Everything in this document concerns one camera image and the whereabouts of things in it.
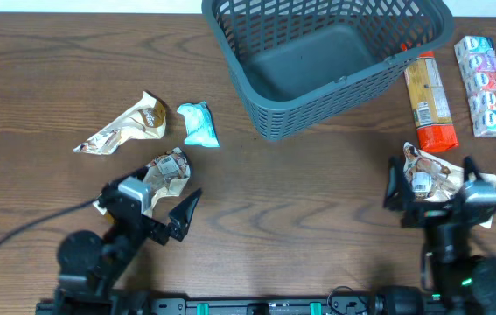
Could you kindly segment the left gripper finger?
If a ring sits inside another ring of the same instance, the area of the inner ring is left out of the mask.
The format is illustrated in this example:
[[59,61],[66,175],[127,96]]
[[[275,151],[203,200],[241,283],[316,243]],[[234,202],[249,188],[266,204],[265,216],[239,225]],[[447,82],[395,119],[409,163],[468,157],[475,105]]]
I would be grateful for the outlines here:
[[143,182],[148,168],[140,167],[120,178],[113,179],[106,184],[106,190],[115,190],[125,193],[146,193],[148,186]]
[[170,211],[168,228],[171,238],[181,242],[187,236],[194,210],[199,203],[202,193],[201,188],[197,189]]

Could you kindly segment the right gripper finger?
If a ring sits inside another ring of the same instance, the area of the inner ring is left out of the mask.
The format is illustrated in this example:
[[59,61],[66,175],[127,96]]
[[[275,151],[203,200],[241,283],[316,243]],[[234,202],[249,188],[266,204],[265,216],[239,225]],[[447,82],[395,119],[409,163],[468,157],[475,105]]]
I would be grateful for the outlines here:
[[473,161],[472,157],[467,156],[464,158],[464,183],[473,183],[476,181],[484,182],[485,179],[480,174],[479,169]]
[[403,164],[398,157],[388,160],[388,184],[383,207],[388,210],[407,210],[415,200],[415,193],[404,174]]

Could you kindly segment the orange pasta package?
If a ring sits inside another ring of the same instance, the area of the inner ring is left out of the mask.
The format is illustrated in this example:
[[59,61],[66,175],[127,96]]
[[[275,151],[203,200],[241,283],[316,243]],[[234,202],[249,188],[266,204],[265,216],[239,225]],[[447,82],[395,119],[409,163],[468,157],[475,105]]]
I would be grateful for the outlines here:
[[434,53],[420,54],[404,71],[404,77],[421,149],[437,153],[458,147]]

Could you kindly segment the tissue pocket pack bundle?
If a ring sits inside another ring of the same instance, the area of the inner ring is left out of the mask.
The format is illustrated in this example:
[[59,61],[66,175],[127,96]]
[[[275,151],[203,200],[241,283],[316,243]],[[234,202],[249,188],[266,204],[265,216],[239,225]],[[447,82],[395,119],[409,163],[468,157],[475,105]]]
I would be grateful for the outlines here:
[[464,36],[454,45],[476,137],[496,137],[496,51],[490,38]]

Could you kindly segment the grey plastic lattice basket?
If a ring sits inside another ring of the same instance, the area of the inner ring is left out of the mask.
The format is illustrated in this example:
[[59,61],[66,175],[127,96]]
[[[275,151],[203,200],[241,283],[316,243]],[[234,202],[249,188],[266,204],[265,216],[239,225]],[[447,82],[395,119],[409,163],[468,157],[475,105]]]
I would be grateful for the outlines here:
[[454,29],[442,0],[202,0],[201,10],[270,141],[383,94]]

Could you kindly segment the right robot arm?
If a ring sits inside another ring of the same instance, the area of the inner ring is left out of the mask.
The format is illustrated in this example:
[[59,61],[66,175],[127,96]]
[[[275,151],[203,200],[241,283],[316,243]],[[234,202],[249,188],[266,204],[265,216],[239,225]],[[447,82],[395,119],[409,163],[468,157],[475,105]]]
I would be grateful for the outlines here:
[[496,255],[474,255],[472,229],[496,214],[496,185],[470,157],[464,182],[442,202],[416,200],[399,158],[388,161],[383,206],[401,213],[402,228],[424,232],[420,287],[385,286],[368,301],[371,314],[496,314]]

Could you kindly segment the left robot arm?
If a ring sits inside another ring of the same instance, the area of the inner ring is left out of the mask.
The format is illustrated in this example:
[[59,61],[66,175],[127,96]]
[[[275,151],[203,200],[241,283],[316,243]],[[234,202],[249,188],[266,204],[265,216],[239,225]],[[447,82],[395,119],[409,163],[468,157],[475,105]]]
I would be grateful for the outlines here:
[[59,246],[59,286],[53,314],[150,314],[150,293],[125,293],[114,288],[139,249],[150,239],[165,245],[187,236],[194,209],[202,195],[192,192],[169,213],[167,224],[143,215],[150,208],[151,188],[146,166],[108,182],[98,198],[113,221],[108,232],[81,230]]

